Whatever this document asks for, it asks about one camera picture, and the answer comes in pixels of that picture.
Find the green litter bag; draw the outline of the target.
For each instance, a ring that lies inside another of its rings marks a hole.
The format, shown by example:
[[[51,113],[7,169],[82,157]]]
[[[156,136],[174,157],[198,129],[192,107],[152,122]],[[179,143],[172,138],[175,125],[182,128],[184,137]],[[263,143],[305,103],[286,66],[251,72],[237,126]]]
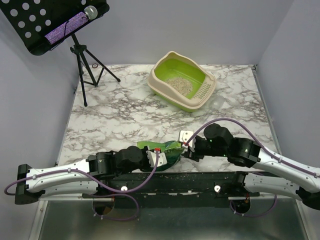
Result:
[[[170,140],[164,143],[152,141],[138,141],[137,147],[146,153],[146,163],[140,169],[142,172],[151,172],[156,163],[156,150],[160,150],[158,154],[158,163],[156,172],[163,172],[181,160],[182,153],[185,149],[181,143]]]

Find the translucent plastic scoop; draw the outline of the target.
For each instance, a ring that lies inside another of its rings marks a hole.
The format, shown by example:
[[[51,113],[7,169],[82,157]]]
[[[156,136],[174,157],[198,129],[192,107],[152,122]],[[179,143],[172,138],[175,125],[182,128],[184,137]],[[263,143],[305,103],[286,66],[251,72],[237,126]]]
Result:
[[[211,110],[218,111],[224,104],[225,98],[223,96],[217,95],[209,100],[209,108]]]

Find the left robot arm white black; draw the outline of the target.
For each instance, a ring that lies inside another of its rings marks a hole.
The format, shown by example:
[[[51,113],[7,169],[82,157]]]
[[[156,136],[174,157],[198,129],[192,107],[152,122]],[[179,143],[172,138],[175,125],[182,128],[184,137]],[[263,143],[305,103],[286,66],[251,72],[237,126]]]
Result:
[[[71,164],[51,168],[18,167],[14,183],[14,203],[27,205],[42,197],[67,194],[87,194],[104,198],[110,192],[120,193],[107,182],[134,170],[153,174],[160,162],[157,152],[149,147],[130,146],[120,151],[98,152]]]

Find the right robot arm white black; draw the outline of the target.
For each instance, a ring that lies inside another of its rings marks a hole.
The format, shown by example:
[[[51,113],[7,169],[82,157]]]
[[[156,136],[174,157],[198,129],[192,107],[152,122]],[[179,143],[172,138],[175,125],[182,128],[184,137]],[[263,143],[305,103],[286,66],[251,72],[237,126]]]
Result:
[[[227,128],[216,123],[205,127],[204,137],[192,131],[181,131],[179,141],[186,148],[185,157],[199,161],[205,156],[225,157],[235,166],[254,168],[271,176],[244,173],[230,183],[230,191],[241,196],[245,192],[272,193],[301,201],[314,210],[320,208],[320,169],[271,151],[248,138],[234,137]]]

